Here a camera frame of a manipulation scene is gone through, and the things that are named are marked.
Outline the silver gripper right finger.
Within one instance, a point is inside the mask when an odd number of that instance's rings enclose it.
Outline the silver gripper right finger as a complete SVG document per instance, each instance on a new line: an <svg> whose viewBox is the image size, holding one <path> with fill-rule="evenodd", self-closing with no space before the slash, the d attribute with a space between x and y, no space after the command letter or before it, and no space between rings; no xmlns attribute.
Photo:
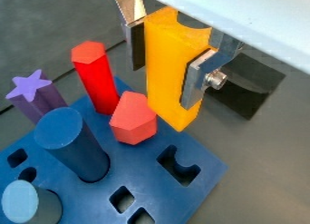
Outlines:
<svg viewBox="0 0 310 224"><path fill-rule="evenodd" d="M219 90L225 83L225 74L220 68L235 58L243 42L216 29L211 30L207 48L188 63L180 104L189 109L201 99L207 88Z"/></svg>

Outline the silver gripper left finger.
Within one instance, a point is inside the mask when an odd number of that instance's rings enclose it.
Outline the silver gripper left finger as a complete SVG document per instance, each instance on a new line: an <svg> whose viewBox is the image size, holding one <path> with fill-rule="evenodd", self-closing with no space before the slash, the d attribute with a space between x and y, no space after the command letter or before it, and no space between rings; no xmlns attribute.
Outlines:
<svg viewBox="0 0 310 224"><path fill-rule="evenodd" d="M129 68L136 71L145 65L144 18L146 16L142 0L113 0L121 18L121 28L126 43Z"/></svg>

